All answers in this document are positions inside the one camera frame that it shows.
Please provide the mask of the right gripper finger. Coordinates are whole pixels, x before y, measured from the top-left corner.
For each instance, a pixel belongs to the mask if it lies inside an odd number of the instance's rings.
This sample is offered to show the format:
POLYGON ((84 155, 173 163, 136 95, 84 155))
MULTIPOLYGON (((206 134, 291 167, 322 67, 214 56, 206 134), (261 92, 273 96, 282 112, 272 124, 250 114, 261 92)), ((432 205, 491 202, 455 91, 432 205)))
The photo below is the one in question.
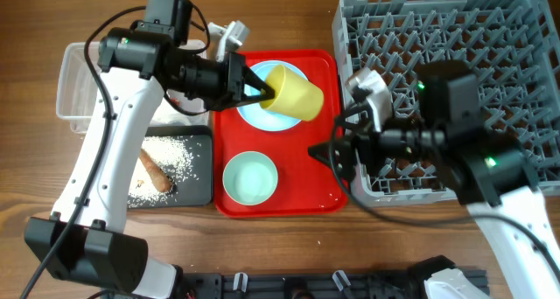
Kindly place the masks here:
POLYGON ((324 142, 310 146, 307 149, 308 155, 323 165, 330 167, 330 158, 333 158, 335 171, 339 177, 345 171, 346 145, 338 140, 334 142, 324 142))
POLYGON ((334 120, 334 131, 341 129, 343 136, 368 136, 372 128, 369 116, 372 108, 366 103, 353 103, 334 120), (349 118, 358 117, 357 122, 350 122, 349 118))

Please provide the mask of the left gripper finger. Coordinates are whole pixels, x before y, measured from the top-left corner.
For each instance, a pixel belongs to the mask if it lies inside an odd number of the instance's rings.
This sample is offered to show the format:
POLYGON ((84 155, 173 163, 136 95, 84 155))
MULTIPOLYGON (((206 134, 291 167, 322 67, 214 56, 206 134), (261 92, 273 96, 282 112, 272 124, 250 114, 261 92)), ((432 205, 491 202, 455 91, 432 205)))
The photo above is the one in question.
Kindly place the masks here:
POLYGON ((261 96, 274 96, 276 94, 274 89, 248 66, 243 67, 243 78, 244 83, 258 90, 261 96))
POLYGON ((260 103, 263 101, 268 101, 274 98, 274 94, 261 94, 261 95, 252 95, 247 96, 243 94, 239 98, 227 98, 226 101, 222 104, 222 109, 230 109, 230 108, 238 108, 250 104, 260 103))

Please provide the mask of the yellow plastic cup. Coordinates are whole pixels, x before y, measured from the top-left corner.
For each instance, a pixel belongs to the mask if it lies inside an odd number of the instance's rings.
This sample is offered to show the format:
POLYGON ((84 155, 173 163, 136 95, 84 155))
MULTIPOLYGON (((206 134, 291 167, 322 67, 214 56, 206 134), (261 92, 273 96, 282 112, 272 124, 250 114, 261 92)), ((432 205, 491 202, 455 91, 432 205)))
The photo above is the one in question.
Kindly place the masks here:
POLYGON ((260 103, 264 110, 310 122, 319 115, 324 105, 323 91, 286 66, 274 66, 265 83, 275 95, 273 99, 260 103))

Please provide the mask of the green bowl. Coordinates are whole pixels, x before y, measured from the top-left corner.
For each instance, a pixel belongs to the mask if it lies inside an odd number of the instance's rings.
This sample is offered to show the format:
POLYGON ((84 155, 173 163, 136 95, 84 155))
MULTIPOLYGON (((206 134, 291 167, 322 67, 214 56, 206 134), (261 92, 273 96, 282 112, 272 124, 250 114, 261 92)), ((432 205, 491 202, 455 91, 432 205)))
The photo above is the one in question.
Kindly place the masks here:
POLYGON ((245 151, 227 162, 222 184, 227 196, 235 203, 260 205, 270 199, 277 189, 277 167, 263 153, 245 151))

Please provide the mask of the white rice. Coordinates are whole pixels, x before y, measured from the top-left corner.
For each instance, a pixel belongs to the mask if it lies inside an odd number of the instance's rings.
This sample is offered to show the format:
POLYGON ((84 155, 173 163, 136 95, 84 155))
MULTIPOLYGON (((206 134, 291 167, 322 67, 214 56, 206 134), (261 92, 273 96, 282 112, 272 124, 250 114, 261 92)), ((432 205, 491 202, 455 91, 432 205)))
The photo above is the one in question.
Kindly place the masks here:
POLYGON ((129 185, 128 208, 166 207, 179 203, 179 183, 193 176, 193 153, 185 147, 185 141, 179 136, 144 138, 142 149, 171 180, 172 188, 168 192, 158 191, 138 159, 129 185))

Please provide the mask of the brown sweet potato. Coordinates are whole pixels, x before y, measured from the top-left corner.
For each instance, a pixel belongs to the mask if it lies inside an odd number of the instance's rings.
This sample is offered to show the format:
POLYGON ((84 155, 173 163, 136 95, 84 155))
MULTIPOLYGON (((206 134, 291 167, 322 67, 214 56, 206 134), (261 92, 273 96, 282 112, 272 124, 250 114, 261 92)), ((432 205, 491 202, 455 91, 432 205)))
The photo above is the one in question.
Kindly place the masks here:
POLYGON ((152 160, 144 149, 140 149, 139 159, 145 168, 154 188, 158 192, 167 193, 172 189, 172 181, 162 169, 152 160))

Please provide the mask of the red candy wrapper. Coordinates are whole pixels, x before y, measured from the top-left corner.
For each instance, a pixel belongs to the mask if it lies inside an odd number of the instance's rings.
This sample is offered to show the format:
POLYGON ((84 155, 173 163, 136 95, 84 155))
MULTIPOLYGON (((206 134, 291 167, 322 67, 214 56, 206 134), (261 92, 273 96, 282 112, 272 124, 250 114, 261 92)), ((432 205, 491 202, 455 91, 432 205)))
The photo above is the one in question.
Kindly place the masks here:
POLYGON ((169 100, 176 106, 180 107, 180 101, 175 98, 169 98, 169 100))

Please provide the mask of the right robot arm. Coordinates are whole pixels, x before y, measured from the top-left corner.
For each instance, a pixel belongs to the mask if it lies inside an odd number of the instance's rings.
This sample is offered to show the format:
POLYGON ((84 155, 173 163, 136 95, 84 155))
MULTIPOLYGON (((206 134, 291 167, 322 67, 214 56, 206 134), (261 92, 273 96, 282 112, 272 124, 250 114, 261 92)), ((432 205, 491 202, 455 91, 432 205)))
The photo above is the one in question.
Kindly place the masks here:
POLYGON ((309 155, 343 192, 359 168, 376 173, 388 158, 431 163, 483 232, 512 295, 558 297, 559 246, 536 169, 515 137, 485 127, 476 74, 460 60, 420 65, 418 121, 382 111, 373 77, 366 68, 351 77, 354 104, 333 124, 344 135, 331 134, 309 155))

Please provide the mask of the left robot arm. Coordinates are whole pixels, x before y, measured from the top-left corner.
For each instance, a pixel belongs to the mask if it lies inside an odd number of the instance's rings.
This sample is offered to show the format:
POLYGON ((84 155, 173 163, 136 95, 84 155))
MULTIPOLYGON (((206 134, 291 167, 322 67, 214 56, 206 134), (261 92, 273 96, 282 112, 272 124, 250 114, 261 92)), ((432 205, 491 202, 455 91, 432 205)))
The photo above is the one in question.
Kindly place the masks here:
POLYGON ((170 91, 200 99, 207 111, 223 111, 274 97, 273 89, 247 66, 240 47, 245 24, 226 26, 200 21, 208 39, 216 39, 214 59, 186 48, 190 0, 148 0, 144 17, 128 28, 111 20, 94 31, 98 59, 86 64, 100 93, 66 188, 48 218, 30 218, 27 246, 42 273, 94 286, 100 295, 186 298, 183 270, 154 259, 147 242, 129 236, 128 189, 151 119, 170 91))

